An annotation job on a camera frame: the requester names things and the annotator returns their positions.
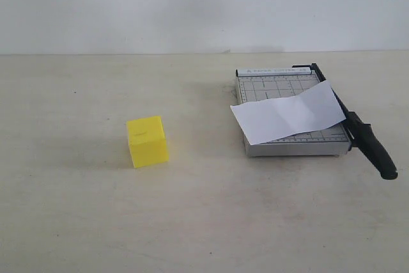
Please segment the yellow foam cube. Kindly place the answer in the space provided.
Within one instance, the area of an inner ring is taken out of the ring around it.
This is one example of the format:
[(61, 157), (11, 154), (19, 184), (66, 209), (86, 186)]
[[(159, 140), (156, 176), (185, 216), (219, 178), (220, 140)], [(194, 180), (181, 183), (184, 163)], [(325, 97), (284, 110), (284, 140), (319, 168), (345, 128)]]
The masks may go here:
[(166, 135), (160, 116), (126, 122), (128, 148), (134, 168), (160, 164), (169, 160)]

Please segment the white paper sheet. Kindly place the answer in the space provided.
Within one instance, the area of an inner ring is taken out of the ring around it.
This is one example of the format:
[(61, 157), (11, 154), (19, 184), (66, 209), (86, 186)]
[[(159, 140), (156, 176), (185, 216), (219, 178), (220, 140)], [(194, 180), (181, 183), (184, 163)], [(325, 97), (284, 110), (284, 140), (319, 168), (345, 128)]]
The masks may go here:
[(231, 106), (249, 144), (330, 128), (346, 119), (328, 81), (284, 98)]

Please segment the black cutter blade arm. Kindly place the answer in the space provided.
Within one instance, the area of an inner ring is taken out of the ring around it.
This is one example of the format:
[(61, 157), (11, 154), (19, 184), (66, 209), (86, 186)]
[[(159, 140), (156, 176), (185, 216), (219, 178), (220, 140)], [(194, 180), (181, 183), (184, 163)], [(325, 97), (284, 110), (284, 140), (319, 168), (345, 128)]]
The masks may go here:
[(348, 110), (337, 95), (335, 98), (345, 119), (331, 127), (327, 136), (318, 137), (318, 134), (323, 134), (322, 131), (310, 132), (310, 137), (304, 136), (275, 145), (274, 153), (284, 156), (343, 155), (355, 147), (365, 155), (384, 180), (395, 180), (398, 177), (397, 167), (374, 135), (371, 125)]

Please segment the grey paper cutter base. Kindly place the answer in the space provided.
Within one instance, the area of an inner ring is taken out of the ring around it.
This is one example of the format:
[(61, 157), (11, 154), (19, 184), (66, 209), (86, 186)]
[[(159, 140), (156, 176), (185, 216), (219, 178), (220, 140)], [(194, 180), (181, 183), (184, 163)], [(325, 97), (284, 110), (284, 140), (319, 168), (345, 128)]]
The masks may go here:
[[(315, 63), (291, 68), (241, 68), (236, 70), (236, 96), (239, 104), (290, 97), (324, 80)], [(249, 157), (344, 155), (352, 146), (350, 134), (342, 123), (255, 145), (243, 136), (243, 143)]]

